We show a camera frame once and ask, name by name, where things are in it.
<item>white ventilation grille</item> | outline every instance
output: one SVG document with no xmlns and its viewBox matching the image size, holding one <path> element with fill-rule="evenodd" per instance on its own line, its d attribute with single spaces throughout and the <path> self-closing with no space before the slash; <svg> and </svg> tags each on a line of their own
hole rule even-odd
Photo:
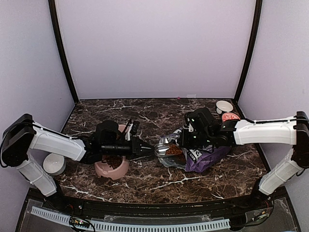
<svg viewBox="0 0 309 232">
<path fill-rule="evenodd" d="M 31 214 L 58 224 L 69 226 L 70 216 L 46 209 L 32 207 Z M 183 225 L 127 225 L 91 220 L 97 232 L 208 232 L 230 228 L 229 219 Z"/>
</svg>

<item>marble table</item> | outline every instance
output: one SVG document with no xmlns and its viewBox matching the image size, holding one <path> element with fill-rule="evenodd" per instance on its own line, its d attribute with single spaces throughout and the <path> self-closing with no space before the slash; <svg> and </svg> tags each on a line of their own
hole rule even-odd
<svg viewBox="0 0 309 232">
<path fill-rule="evenodd" d="M 216 118 L 218 99 L 118 99 L 80 101 L 72 112 L 64 133 L 89 135 L 104 120 L 126 124 L 140 121 L 138 136 L 155 145 L 159 136 L 184 124 L 184 114 L 208 107 Z M 65 195 L 116 203 L 192 203 L 248 195 L 259 177 L 266 173 L 254 145 L 234 147 L 226 158 L 203 173 L 186 173 L 165 168 L 154 155 L 130 162 L 119 180 L 98 177 L 94 165 L 67 160 L 57 176 Z"/>
</svg>

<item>robotic arm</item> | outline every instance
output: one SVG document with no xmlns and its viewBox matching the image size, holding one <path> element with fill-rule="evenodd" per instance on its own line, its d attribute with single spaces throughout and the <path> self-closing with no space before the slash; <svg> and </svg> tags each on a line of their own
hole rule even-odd
<svg viewBox="0 0 309 232">
<path fill-rule="evenodd" d="M 38 149 L 68 157 L 72 160 L 92 164 L 102 160 L 102 155 L 121 155 L 128 159 L 143 156 L 153 147 L 134 137 L 139 122 L 128 122 L 125 132 L 118 130 L 114 121 L 97 125 L 89 137 L 71 137 L 43 127 L 25 114 L 4 133 L 0 151 L 3 167 L 15 167 L 31 184 L 35 185 L 56 209 L 67 207 L 60 186 L 48 175 L 29 153 Z"/>
<path fill-rule="evenodd" d="M 309 167 L 309 120 L 304 112 L 296 116 L 264 121 L 215 120 L 207 108 L 185 116 L 186 126 L 177 143 L 188 149 L 209 145 L 234 146 L 251 143 L 281 143 L 293 145 L 284 159 L 261 179 L 251 193 L 250 204 L 260 204 L 281 184 L 297 172 Z"/>
</svg>

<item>wall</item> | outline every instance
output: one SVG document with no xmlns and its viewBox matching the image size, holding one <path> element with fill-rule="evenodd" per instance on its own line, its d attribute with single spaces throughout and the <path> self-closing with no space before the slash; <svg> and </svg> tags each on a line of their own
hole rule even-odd
<svg viewBox="0 0 309 232">
<path fill-rule="evenodd" d="M 251 119 L 309 115 L 309 2 L 264 1 L 240 107 Z M 262 146 L 273 168 L 290 146 Z M 302 231 L 309 231 L 309 172 L 286 184 Z"/>
<path fill-rule="evenodd" d="M 48 1 L 1 1 L 0 28 L 0 134 L 24 113 L 59 131 L 74 104 Z M 28 187 L 17 170 L 0 168 L 0 231 L 15 230 Z"/>
<path fill-rule="evenodd" d="M 234 97 L 255 0 L 56 2 L 80 99 Z"/>
</svg>

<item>pink bowl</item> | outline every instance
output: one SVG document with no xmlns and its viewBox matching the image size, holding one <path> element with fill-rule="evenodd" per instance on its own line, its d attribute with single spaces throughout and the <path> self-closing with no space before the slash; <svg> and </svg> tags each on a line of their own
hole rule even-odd
<svg viewBox="0 0 309 232">
<path fill-rule="evenodd" d="M 119 125 L 119 131 L 123 131 L 125 129 L 125 125 Z M 95 170 L 98 176 L 108 177 L 112 180 L 117 180 L 123 177 L 127 171 L 129 170 L 129 161 L 125 156 L 122 156 L 122 163 L 116 169 L 110 167 L 107 163 L 96 162 Z"/>
</svg>

